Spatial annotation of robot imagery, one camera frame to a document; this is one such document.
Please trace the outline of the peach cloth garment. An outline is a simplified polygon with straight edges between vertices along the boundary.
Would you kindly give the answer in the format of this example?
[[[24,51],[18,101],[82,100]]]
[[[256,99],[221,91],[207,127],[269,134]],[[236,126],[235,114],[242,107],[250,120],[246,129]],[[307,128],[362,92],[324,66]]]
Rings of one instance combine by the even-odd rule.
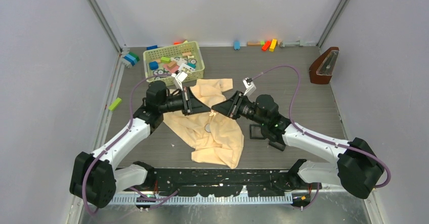
[[[190,89],[201,102],[211,107],[226,100],[223,93],[233,89],[233,79],[198,79]],[[163,122],[194,149],[192,161],[225,165],[231,169],[238,166],[244,135],[235,120],[220,113],[209,116],[209,112],[185,116],[178,111],[165,113],[163,117]],[[211,132],[204,129],[207,124],[210,124]]]

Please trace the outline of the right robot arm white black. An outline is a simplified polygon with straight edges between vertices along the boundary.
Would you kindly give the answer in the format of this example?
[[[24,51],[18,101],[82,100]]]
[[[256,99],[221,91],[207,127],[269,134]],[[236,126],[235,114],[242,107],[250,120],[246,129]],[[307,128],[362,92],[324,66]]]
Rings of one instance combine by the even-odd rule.
[[[386,164],[365,140],[335,139],[309,130],[281,115],[270,95],[260,95],[251,102],[237,91],[212,109],[231,119],[243,116],[259,124],[262,135],[280,151],[287,146],[295,147],[324,159],[322,163],[305,159],[295,163],[288,177],[296,189],[307,183],[325,183],[341,186],[353,196],[366,199],[374,188],[384,187],[391,179]]]

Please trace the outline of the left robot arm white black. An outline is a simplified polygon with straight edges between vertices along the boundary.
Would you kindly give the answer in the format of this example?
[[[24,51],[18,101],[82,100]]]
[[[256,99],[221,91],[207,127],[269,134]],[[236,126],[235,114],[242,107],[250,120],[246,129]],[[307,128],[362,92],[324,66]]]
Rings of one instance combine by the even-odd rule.
[[[126,126],[100,148],[76,156],[69,192],[104,208],[120,191],[137,186],[144,191],[152,189],[156,174],[151,165],[137,161],[119,169],[119,163],[154,133],[163,122],[164,113],[188,116],[209,111],[210,107],[197,99],[189,87],[170,92],[163,81],[149,83],[142,105],[132,113]]]

